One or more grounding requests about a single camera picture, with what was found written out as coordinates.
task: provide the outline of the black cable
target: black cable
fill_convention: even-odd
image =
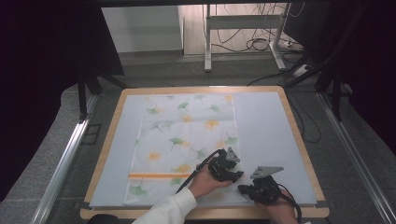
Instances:
[[[269,35],[276,35],[276,34],[272,33],[271,30],[267,30],[267,29],[261,29],[261,30],[267,32]],[[300,44],[299,42],[290,41],[290,40],[284,39],[282,37],[280,37],[279,39],[284,40],[284,41],[288,41],[288,42],[290,42],[292,44]]]
[[[202,5],[202,25],[204,26],[204,36],[205,36],[205,39],[206,39],[205,19],[204,19],[204,5]]]
[[[307,60],[308,60],[308,55],[304,55],[304,56],[301,57],[301,58],[297,61],[297,63],[294,64],[290,69],[288,69],[288,70],[286,70],[286,71],[283,71],[283,72],[280,72],[280,73],[272,74],[272,75],[270,75],[270,76],[259,77],[259,78],[257,78],[257,79],[254,79],[253,81],[250,81],[250,82],[247,84],[247,86],[250,86],[250,85],[252,85],[252,84],[254,84],[254,83],[258,82],[258,81],[267,79],[267,78],[269,78],[269,77],[276,77],[276,76],[282,76],[282,75],[285,75],[285,77],[283,78],[283,80],[284,80],[284,82],[285,82],[285,81],[287,81],[287,77],[290,76],[290,75],[292,75],[292,74],[297,70],[297,68],[299,68],[299,67],[300,67],[303,63],[305,63]]]
[[[295,71],[297,71],[297,69],[301,67],[301,65],[305,64],[305,62],[308,61],[309,56],[310,56],[309,53],[304,54],[304,56],[301,57],[301,58],[297,61],[297,63],[295,63],[295,64],[293,65],[293,67],[292,67],[290,70],[288,70],[289,73],[286,74],[286,75],[283,77],[283,85],[280,84],[282,81],[280,81],[277,85],[279,85],[279,86],[281,86],[281,87],[283,87],[283,88],[286,88],[287,82],[288,82],[288,78],[289,78],[291,75],[293,75],[293,74],[295,73]]]
[[[265,9],[265,4],[264,4],[264,7],[263,7],[262,10],[261,10],[261,8],[260,8],[260,4],[258,4],[258,6],[259,6],[259,10],[261,11],[261,14],[262,14],[263,11],[264,11],[264,9]],[[217,15],[217,14],[218,14],[218,6],[216,5],[216,15]],[[202,19],[203,19],[203,24],[204,24],[204,35],[205,35],[205,38],[206,38],[205,22],[204,22],[204,6],[202,6]],[[242,30],[242,29],[237,30],[231,37],[229,37],[229,38],[228,38],[227,40],[225,40],[225,41],[222,41],[222,40],[221,40],[220,35],[219,35],[219,30],[217,30],[219,42],[220,42],[221,44],[227,43],[228,41],[230,41],[231,39],[233,39],[241,30]],[[248,51],[248,50],[256,50],[256,51],[265,51],[265,50],[267,50],[268,47],[269,47],[269,40],[267,40],[267,39],[265,39],[265,38],[254,38],[254,35],[256,34],[256,32],[257,32],[257,29],[256,29],[255,32],[253,33],[252,37],[247,41],[247,48],[246,48],[246,49],[237,50],[237,49],[229,49],[229,48],[226,48],[226,47],[224,47],[224,46],[222,46],[222,45],[219,45],[219,44],[211,44],[211,45],[212,45],[212,46],[215,46],[215,47],[220,47],[220,48],[223,48],[223,49],[227,49],[228,51],[231,51],[231,52],[244,52],[244,51]],[[256,44],[256,43],[261,43],[261,42],[266,42],[266,43],[267,43],[267,45],[265,46],[265,48],[264,48],[264,49],[258,49],[258,48],[256,48],[255,44]]]
[[[230,15],[230,12],[228,12],[227,8],[225,8],[225,4],[224,4],[224,10],[227,12],[228,15]]]
[[[294,110],[294,112],[297,114],[298,119],[300,120],[301,126],[298,126],[298,128],[300,129],[300,135],[301,137],[304,139],[304,133],[305,133],[305,124],[303,121],[303,118],[301,117],[301,114],[298,112],[297,108],[295,107],[294,103],[292,102],[292,100],[289,98],[289,95],[285,89],[285,93],[286,93],[286,98],[288,98],[289,104],[291,105],[291,109]]]
[[[316,129],[318,130],[318,139],[316,140],[309,140],[307,138],[305,138],[304,133],[302,133],[302,137],[305,141],[309,142],[309,143],[317,143],[320,139],[321,139],[321,131],[319,126],[315,123],[315,121],[312,119],[312,117],[306,112],[306,110],[300,105],[300,102],[298,101],[298,99],[291,94],[291,96],[293,97],[293,99],[297,102],[297,105],[304,111],[304,113],[308,116],[308,118],[314,123]]]
[[[296,209],[296,211],[297,211],[297,222],[298,222],[298,223],[301,223],[301,218],[302,218],[302,216],[303,216],[303,213],[302,213],[302,211],[301,211],[300,205],[298,205],[297,202],[294,201],[294,197],[290,194],[290,191],[289,191],[287,188],[285,188],[285,186],[280,185],[280,184],[278,184],[278,185],[281,186],[282,188],[284,188],[284,189],[288,192],[288,194],[291,196],[291,198],[288,197],[288,196],[286,196],[286,195],[284,195],[283,193],[280,193],[280,192],[277,192],[277,191],[275,191],[275,193],[276,193],[280,198],[284,199],[286,202],[291,203],[291,205],[293,205],[293,207],[294,207],[294,208]]]
[[[219,153],[221,151],[221,149],[218,149],[216,151],[214,151],[212,154],[210,154],[206,159],[204,159],[201,164],[199,164],[197,166],[197,168],[194,170],[194,172],[192,172],[192,174],[186,179],[186,181],[184,181],[184,183],[180,186],[180,188],[178,188],[178,190],[176,191],[176,193],[179,193],[184,187],[186,187],[190,181],[192,179],[195,178],[195,176],[202,170],[202,168],[204,168],[204,166],[207,164],[208,161],[210,161],[210,159],[212,159],[212,157],[214,157],[216,155],[216,153]]]

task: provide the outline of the cable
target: cable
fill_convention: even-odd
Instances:
[[[258,8],[259,14],[262,14],[262,12],[265,9],[265,3],[264,3],[264,7],[262,8],[262,4],[261,3],[256,3],[256,7],[253,8],[253,10],[251,10],[250,15],[253,14],[254,10],[256,10],[256,8]]]
[[[280,193],[280,192],[277,192],[277,191],[274,191],[274,192],[275,192],[280,198],[284,199],[286,202],[291,203],[291,205],[293,205],[293,207],[294,207],[294,208],[296,209],[296,211],[297,211],[297,222],[298,222],[298,223],[301,223],[302,211],[301,211],[300,205],[297,204],[297,202],[294,200],[294,197],[291,195],[290,191],[289,191],[287,188],[285,188],[285,186],[280,185],[280,184],[278,184],[278,185],[279,185],[280,187],[284,188],[284,189],[288,192],[288,194],[291,196],[291,198],[288,197],[288,196],[286,196],[286,195],[284,195],[283,193]]]
[[[290,75],[292,75],[292,74],[297,70],[297,68],[299,68],[299,66],[301,66],[303,63],[305,63],[307,60],[308,60],[308,55],[304,55],[304,56],[301,57],[301,58],[297,61],[297,63],[294,64],[289,70],[286,70],[286,71],[283,71],[283,72],[280,72],[280,73],[276,73],[276,74],[272,74],[272,75],[270,75],[270,76],[259,77],[259,78],[257,78],[257,79],[254,79],[253,81],[250,81],[250,82],[247,84],[247,86],[250,86],[250,85],[252,85],[252,84],[254,84],[254,83],[258,82],[258,81],[267,79],[267,78],[269,78],[269,77],[276,77],[276,76],[282,76],[282,75],[285,75],[284,78],[283,78],[283,81],[286,82],[286,81],[287,81],[287,78],[288,78]],[[277,85],[283,87],[282,85],[280,85],[281,82],[282,82],[282,80],[279,81],[279,82],[277,83]]]
[[[224,4],[224,10],[227,12],[228,15],[230,15],[230,12],[228,12],[227,8],[225,8],[225,4]]]
[[[310,54],[308,54],[308,53],[304,54],[304,56],[301,57],[301,58],[297,61],[297,63],[295,63],[295,64],[293,65],[293,67],[289,70],[289,73],[286,74],[286,75],[283,77],[283,86],[280,84],[282,81],[280,81],[277,85],[279,85],[279,86],[285,88],[285,87],[287,86],[286,84],[287,84],[287,82],[288,82],[288,78],[289,78],[291,75],[293,75],[293,74],[295,73],[295,71],[296,71],[298,68],[301,67],[301,65],[305,64],[305,62],[308,61],[309,56],[310,56]]]
[[[271,35],[276,35],[276,34],[272,33],[270,30],[267,30],[267,29],[261,29],[261,30],[264,30],[265,32],[267,32],[267,33],[269,33],[269,34],[271,34]],[[290,40],[287,40],[287,39],[284,39],[284,38],[279,38],[279,39],[284,40],[284,41],[289,41],[289,42],[292,43],[292,44],[299,44],[299,43],[296,42],[296,41],[290,41]]]
[[[288,101],[289,101],[289,103],[290,103],[290,105],[291,105],[291,108],[294,110],[294,112],[296,113],[297,117],[299,118],[299,120],[300,120],[300,122],[301,122],[301,126],[302,126],[302,127],[299,127],[299,129],[301,129],[301,130],[300,130],[300,132],[301,132],[301,137],[302,137],[306,142],[309,142],[309,143],[317,143],[317,142],[321,139],[321,136],[322,136],[319,126],[318,126],[317,123],[314,121],[314,119],[312,119],[312,117],[308,114],[308,112],[306,112],[306,110],[304,110],[304,108],[301,106],[301,104],[300,104],[300,102],[298,101],[298,99],[297,99],[293,94],[289,93],[289,92],[287,91],[287,89],[284,89],[284,90],[285,90],[285,93],[286,93],[286,97],[288,98]],[[294,103],[292,102],[292,100],[289,98],[289,96],[291,96],[291,97],[294,99],[294,101],[297,102],[297,105],[304,111],[304,113],[308,116],[308,118],[314,123],[315,128],[318,130],[318,138],[317,138],[317,139],[315,139],[315,140],[310,140],[310,139],[307,139],[307,138],[305,137],[305,125],[304,125],[304,120],[303,120],[303,118],[301,117],[300,112],[297,110],[297,107],[295,106],[295,104],[294,104]]]
[[[259,13],[261,13],[261,14],[263,15],[263,12],[264,12],[264,10],[265,10],[265,6],[266,6],[266,5],[264,4],[263,8],[261,9],[261,4],[257,4],[257,6],[252,10],[251,14],[253,13],[253,11],[254,11],[256,8],[258,8],[259,11],[260,11]],[[275,4],[273,7],[270,7],[270,8],[268,9],[268,11],[267,11],[267,14],[266,14],[265,17],[264,17],[263,22],[265,22],[265,20],[267,19],[267,16],[269,15],[269,13],[270,13],[271,10],[273,10],[273,13],[274,13],[275,7],[281,7],[281,6],[277,6],[277,5]],[[218,14],[218,6],[216,5],[216,15],[217,15],[217,14]],[[204,5],[202,5],[202,19],[203,19],[203,24],[204,24],[204,36],[205,36],[205,38],[207,38],[207,37],[206,37],[206,31],[205,31]],[[219,35],[219,30],[217,30],[219,42],[220,42],[221,44],[227,43],[228,41],[230,41],[231,39],[233,39],[241,30],[242,30],[242,29],[237,30],[231,37],[229,37],[229,38],[228,38],[227,40],[225,40],[225,41],[222,41],[222,40],[221,40],[220,35]],[[219,44],[211,44],[211,45],[212,45],[212,46],[215,46],[215,47],[220,47],[220,48],[223,48],[223,49],[227,49],[228,51],[231,51],[231,52],[244,52],[244,51],[248,51],[248,50],[257,50],[257,51],[265,51],[265,50],[267,50],[267,49],[269,48],[269,39],[265,39],[265,38],[255,38],[254,36],[255,36],[256,32],[257,32],[257,29],[256,29],[255,32],[253,33],[252,37],[247,41],[247,48],[246,48],[246,49],[237,50],[237,49],[229,49],[229,48],[224,47],[224,46],[219,45]],[[257,44],[257,43],[262,43],[262,42],[267,43],[267,45],[265,46],[264,49],[259,49],[259,48],[257,48],[257,47],[255,46],[255,44]]]
[[[303,2],[303,6],[301,7],[300,12],[299,12],[296,16],[292,15],[291,13],[289,13],[289,15],[292,16],[292,17],[298,17],[298,16],[300,16],[301,12],[302,12],[303,9],[304,9],[304,6],[305,6],[305,2]]]
[[[194,172],[192,172],[192,174],[186,179],[186,181],[184,181],[184,183],[182,185],[180,185],[180,188],[178,188],[178,190],[176,191],[176,193],[179,193],[184,187],[186,187],[190,181],[192,179],[195,178],[195,176],[202,170],[202,168],[204,168],[204,166],[207,164],[208,161],[210,161],[210,159],[212,159],[212,157],[214,157],[216,155],[216,153],[219,153],[220,149],[214,151],[212,154],[210,154],[206,159],[204,159],[201,164],[199,164],[197,166],[197,168],[194,170]]]

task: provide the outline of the handheld controller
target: handheld controller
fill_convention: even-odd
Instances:
[[[254,179],[253,184],[239,185],[239,192],[246,194],[250,200],[263,204],[275,203],[279,198],[281,191],[271,175]]]
[[[244,172],[237,171],[234,173],[230,169],[233,169],[240,160],[230,147],[228,147],[227,152],[223,148],[219,149],[218,153],[219,155],[209,162],[210,174],[218,181],[231,180],[235,183]]]

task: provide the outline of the hand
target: hand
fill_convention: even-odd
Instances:
[[[201,196],[209,194],[214,189],[225,188],[230,186],[232,183],[233,181],[231,180],[219,182],[218,180],[213,178],[206,164],[197,174],[197,176],[191,181],[189,189],[194,195],[195,199],[198,199]]]
[[[282,189],[282,194],[291,198],[290,194]],[[256,206],[266,210],[273,221],[277,224],[297,224],[297,218],[294,214],[294,207],[286,202],[284,199],[279,198],[276,203],[264,205],[262,203],[255,203]]]

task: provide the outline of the human arm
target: human arm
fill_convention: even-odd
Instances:
[[[182,189],[178,194],[168,196],[142,217],[134,221],[134,224],[176,224],[183,223],[185,216],[197,206],[196,199],[212,192],[217,188],[228,187],[231,181],[219,182],[210,174],[207,165],[195,176],[188,188]]]
[[[282,194],[291,198],[291,195],[282,189]],[[262,203],[255,203],[256,206],[267,211],[271,219],[277,224],[297,224],[297,218],[294,214],[294,207],[286,202],[284,199],[279,198],[276,203],[265,205]]]

